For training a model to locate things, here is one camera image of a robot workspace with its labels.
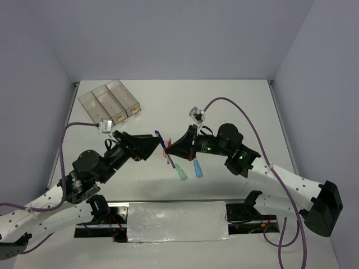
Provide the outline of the blue pen cap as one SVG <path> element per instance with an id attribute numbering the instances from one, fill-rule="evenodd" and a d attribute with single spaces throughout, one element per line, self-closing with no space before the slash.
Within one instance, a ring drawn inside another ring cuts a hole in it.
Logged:
<path id="1" fill-rule="evenodd" d="M 166 149 L 166 145 L 165 145 L 165 143 L 164 143 L 164 140 L 163 140 L 163 138 L 162 138 L 160 132 L 159 132 L 158 130 L 155 130 L 154 132 L 155 132 L 156 136 L 160 139 L 160 144 L 161 144 L 162 148 L 165 150 L 165 149 Z"/>

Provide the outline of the blue gel pen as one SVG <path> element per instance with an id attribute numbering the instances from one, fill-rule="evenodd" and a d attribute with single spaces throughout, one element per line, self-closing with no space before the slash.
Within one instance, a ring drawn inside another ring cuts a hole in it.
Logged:
<path id="1" fill-rule="evenodd" d="M 171 164 L 172 168 L 175 169 L 176 166 L 175 166 L 173 160 L 171 159 L 171 157 L 170 157 L 169 155 L 167 155 L 167 160 L 168 160 L 168 162 Z"/>

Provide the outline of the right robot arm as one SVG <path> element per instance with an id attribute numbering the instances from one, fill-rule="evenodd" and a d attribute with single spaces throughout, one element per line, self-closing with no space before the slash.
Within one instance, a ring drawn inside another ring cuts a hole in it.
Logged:
<path id="1" fill-rule="evenodd" d="M 198 134 L 197 125 L 193 124 L 165 152 L 189 161 L 194 160 L 198 153 L 225 156 L 224 164 L 232 174 L 280 189 L 286 194 L 285 198 L 280 198 L 263 191 L 251 191 L 243 207 L 249 219 L 257 219 L 260 215 L 282 215 L 293 219 L 301 216 L 309 230 L 330 237 L 343 210 L 337 185 L 330 181 L 311 181 L 268 164 L 242 140 L 243 135 L 230 123 L 222 124 L 216 136 Z"/>

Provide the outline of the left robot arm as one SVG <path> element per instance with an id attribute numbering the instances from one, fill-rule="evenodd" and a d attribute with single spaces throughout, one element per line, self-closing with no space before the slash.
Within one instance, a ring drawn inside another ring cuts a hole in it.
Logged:
<path id="1" fill-rule="evenodd" d="M 110 208 L 99 194 L 105 184 L 128 161 L 147 160 L 160 144 L 151 134 L 130 135 L 115 131 L 104 155 L 85 150 L 58 184 L 13 212 L 1 216 L 1 259 L 27 254 L 29 242 L 71 225 L 109 219 Z"/>

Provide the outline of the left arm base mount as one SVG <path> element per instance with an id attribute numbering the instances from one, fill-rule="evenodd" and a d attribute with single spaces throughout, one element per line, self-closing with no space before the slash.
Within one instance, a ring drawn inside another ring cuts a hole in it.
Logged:
<path id="1" fill-rule="evenodd" d="M 102 195 L 85 201 L 90 207 L 90 220 L 76 225 L 75 238 L 110 238 L 115 243 L 127 243 L 129 204 L 108 202 Z"/>

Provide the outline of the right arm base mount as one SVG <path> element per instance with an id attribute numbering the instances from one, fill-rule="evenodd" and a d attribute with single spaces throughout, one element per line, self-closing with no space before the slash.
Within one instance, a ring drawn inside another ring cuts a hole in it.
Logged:
<path id="1" fill-rule="evenodd" d="M 275 215 L 263 215 L 254 208 L 256 199 L 262 194 L 252 191 L 243 202 L 226 202 L 225 221 L 229 235 L 278 233 L 279 227 Z"/>

